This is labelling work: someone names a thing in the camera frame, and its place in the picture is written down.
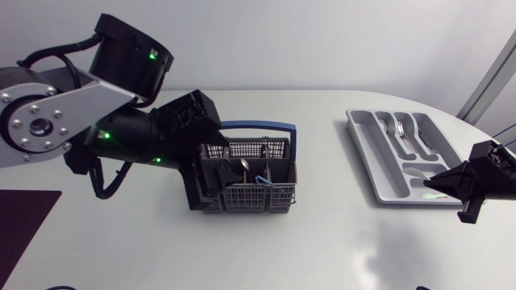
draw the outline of gray cutlery tray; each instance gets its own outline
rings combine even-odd
[[[364,161],[379,202],[461,205],[453,197],[423,198],[423,195],[428,197],[428,193],[439,193],[425,187],[422,178],[402,171],[404,168],[417,168],[432,177],[462,163],[456,150],[427,114],[346,110],[346,115],[347,128]],[[380,120],[385,122],[385,129]],[[399,134],[397,122],[402,123],[406,141]]]

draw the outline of spoon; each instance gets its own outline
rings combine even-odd
[[[430,178],[428,178],[427,175],[425,175],[425,173],[423,173],[421,170],[417,168],[403,168],[402,172],[410,176],[423,178],[424,180],[430,180]]]
[[[245,177],[245,182],[247,182],[248,177],[251,177],[251,166],[249,166],[249,163],[244,158],[240,158],[240,163],[243,166],[244,172],[243,175]]]

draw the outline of screw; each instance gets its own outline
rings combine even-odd
[[[21,128],[21,127],[22,127],[22,125],[23,125],[22,121],[20,121],[20,120],[18,120],[18,119],[15,119],[15,120],[13,121],[13,127],[14,127],[14,128],[16,128],[16,129]]]
[[[72,147],[72,144],[70,142],[63,144],[63,149],[65,151],[69,150],[71,147]]]
[[[30,110],[33,114],[38,114],[40,112],[40,108],[37,105],[32,105]]]
[[[22,145],[23,147],[27,147],[31,145],[31,141],[29,141],[29,139],[27,138],[23,138],[22,141],[20,141],[20,145]]]
[[[8,93],[3,93],[2,94],[2,102],[10,102],[12,99],[10,98],[10,95]]]
[[[48,96],[53,96],[53,95],[55,95],[56,93],[57,93],[56,88],[54,88],[54,87],[48,87],[48,88],[47,88],[47,95],[48,95]]]
[[[44,144],[45,149],[52,149],[54,148],[54,144],[50,141],[45,142]]]
[[[54,118],[61,118],[61,117],[63,117],[63,113],[61,113],[61,111],[59,111],[59,110],[55,110]]]

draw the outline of cutlery tray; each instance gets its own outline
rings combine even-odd
[[[238,183],[226,187],[204,213],[288,213],[296,202],[296,127],[291,124],[265,121],[223,122],[223,129],[256,128],[288,131],[288,138],[228,138],[230,153],[224,156],[224,147],[202,144],[201,161],[222,167],[231,163],[235,172],[244,172],[240,159],[246,159],[250,175],[257,176],[268,165],[272,184]],[[268,158],[261,158],[261,147],[268,147]]]
[[[420,112],[383,110],[346,110],[346,115],[347,128],[379,202],[461,205],[453,197],[437,197],[439,193],[425,187],[422,178],[402,171],[416,168],[432,177],[462,163],[430,116]]]

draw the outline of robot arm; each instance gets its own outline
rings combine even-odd
[[[486,199],[516,199],[516,159],[493,141],[473,145],[469,161],[423,183],[462,201],[459,219],[476,223]]]
[[[198,162],[202,143],[227,145],[214,103],[196,90],[150,113],[138,110],[156,100],[173,56],[107,14],[95,32],[83,42],[35,52],[19,68],[0,68],[0,168],[64,155],[74,173],[89,173],[102,199],[116,192],[132,163],[174,168],[183,176],[190,208],[206,208],[226,186],[207,184],[213,178]],[[88,73],[65,56],[99,43]],[[67,67],[30,70],[48,56]],[[107,188],[98,157],[125,162]]]

